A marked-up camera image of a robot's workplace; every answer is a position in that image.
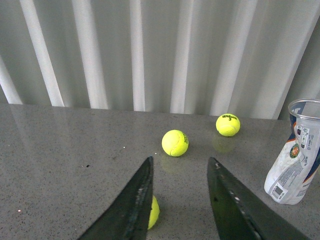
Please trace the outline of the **left gripper black top-view left finger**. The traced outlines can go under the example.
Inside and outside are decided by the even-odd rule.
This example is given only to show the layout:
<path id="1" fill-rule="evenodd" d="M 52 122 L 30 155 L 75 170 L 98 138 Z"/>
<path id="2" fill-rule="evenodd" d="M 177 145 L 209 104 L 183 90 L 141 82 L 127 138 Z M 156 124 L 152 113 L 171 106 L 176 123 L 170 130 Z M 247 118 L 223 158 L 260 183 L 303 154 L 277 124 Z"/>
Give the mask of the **left gripper black top-view left finger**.
<path id="1" fill-rule="evenodd" d="M 154 159 L 149 156 L 109 208 L 80 240 L 145 240 L 153 199 Z"/>

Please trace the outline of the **left gripper black top-view right finger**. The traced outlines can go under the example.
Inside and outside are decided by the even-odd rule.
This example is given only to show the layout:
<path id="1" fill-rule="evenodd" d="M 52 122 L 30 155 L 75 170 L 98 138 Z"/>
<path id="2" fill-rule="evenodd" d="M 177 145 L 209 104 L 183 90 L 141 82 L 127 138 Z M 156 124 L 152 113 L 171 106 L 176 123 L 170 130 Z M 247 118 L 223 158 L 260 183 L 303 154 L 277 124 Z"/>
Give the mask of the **left gripper black top-view right finger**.
<path id="1" fill-rule="evenodd" d="M 218 160 L 207 162 L 214 221 L 222 240 L 306 240 L 307 236 L 240 182 Z"/>

